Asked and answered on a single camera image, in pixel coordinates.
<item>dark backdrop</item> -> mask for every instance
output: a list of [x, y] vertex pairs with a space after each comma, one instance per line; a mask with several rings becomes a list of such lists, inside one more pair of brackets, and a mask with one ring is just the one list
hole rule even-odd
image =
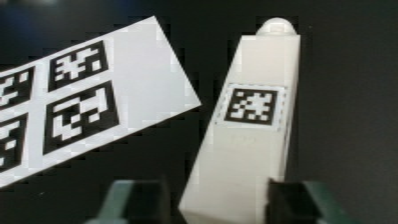
[[[121, 178], [166, 176], [176, 208], [238, 39], [272, 16], [292, 20], [302, 35], [288, 179], [327, 183], [365, 224], [397, 223], [397, 0], [0, 2], [2, 70], [157, 15], [203, 101], [198, 110], [0, 190], [2, 224], [80, 224]], [[173, 216], [183, 223], [176, 209]]]

